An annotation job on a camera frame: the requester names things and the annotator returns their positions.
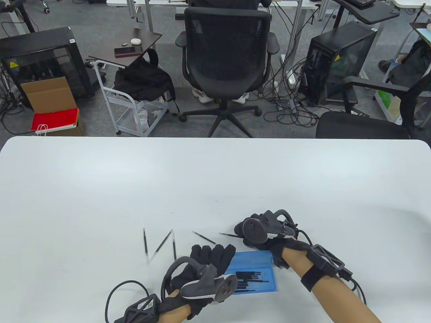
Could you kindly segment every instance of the person's foot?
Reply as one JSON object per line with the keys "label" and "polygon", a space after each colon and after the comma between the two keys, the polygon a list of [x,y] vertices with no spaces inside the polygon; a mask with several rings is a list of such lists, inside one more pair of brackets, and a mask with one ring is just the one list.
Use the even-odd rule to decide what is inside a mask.
{"label": "person's foot", "polygon": [[248,98],[249,98],[249,94],[247,92],[247,93],[244,93],[239,99],[232,100],[232,102],[237,102],[237,103],[244,104],[245,100],[247,100]]}
{"label": "person's foot", "polygon": [[200,91],[198,89],[193,88],[191,89],[191,92],[195,97],[199,98],[200,103],[208,103],[208,102],[214,101],[214,99],[211,99],[203,91]]}
{"label": "person's foot", "polygon": [[386,73],[390,66],[390,59],[389,60],[382,60],[378,63],[378,68],[383,73]]}

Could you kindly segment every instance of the white sneaker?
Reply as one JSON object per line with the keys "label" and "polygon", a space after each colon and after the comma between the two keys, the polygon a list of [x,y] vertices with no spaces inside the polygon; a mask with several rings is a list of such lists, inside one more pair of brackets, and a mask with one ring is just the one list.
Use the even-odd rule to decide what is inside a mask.
{"label": "white sneaker", "polygon": [[239,99],[232,100],[232,102],[237,102],[237,103],[244,104],[244,103],[245,103],[245,100],[247,100],[249,97],[250,97],[250,95],[248,95],[248,92],[247,92],[247,93],[244,93],[244,94],[242,95],[242,97],[240,97]]}
{"label": "white sneaker", "polygon": [[199,98],[200,103],[208,103],[208,102],[214,101],[214,99],[211,99],[203,91],[200,91],[198,89],[193,88],[191,89],[191,92],[195,97]]}

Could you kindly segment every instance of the pc case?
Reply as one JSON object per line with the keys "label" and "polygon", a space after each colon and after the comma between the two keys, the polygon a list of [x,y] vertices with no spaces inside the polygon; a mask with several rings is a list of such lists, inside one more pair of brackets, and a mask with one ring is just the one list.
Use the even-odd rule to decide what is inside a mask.
{"label": "pc case", "polygon": [[62,27],[0,39],[0,61],[24,100],[21,84],[66,77],[75,98],[93,96],[97,83],[86,68],[70,27]]}
{"label": "pc case", "polygon": [[358,76],[377,30],[352,21],[311,39],[299,93],[321,104],[340,91],[347,76]]}

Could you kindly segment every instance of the black mesh chair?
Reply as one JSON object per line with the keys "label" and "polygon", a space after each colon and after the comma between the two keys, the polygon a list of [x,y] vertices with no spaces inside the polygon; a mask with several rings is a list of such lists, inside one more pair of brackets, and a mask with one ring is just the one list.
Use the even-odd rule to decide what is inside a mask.
{"label": "black mesh chair", "polygon": [[218,99],[219,107],[187,111],[188,115],[215,115],[216,121],[208,132],[211,137],[222,120],[228,119],[248,137],[253,136],[233,116],[233,113],[254,110],[258,106],[228,107],[228,101],[257,90],[267,80],[271,55],[280,46],[275,34],[269,32],[267,12],[242,9],[191,7],[184,11],[186,31],[175,44],[183,49],[183,75],[190,84]]}
{"label": "black mesh chair", "polygon": [[[411,88],[374,82],[354,76],[343,80],[342,92],[346,112],[326,112],[320,117],[316,138],[334,139],[414,139],[414,113],[419,94],[431,82],[431,72],[422,77]],[[347,100],[346,90],[352,86],[382,90],[400,98],[401,125],[387,120],[352,115],[353,105]]]}

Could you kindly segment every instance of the red notebook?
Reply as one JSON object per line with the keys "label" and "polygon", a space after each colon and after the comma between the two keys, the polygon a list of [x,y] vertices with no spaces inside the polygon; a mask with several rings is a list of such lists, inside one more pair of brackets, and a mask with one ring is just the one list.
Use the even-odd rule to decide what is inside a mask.
{"label": "red notebook", "polygon": [[33,117],[31,130],[36,131],[40,124],[46,124],[48,129],[76,125],[78,117],[78,108],[53,113],[36,113]]}

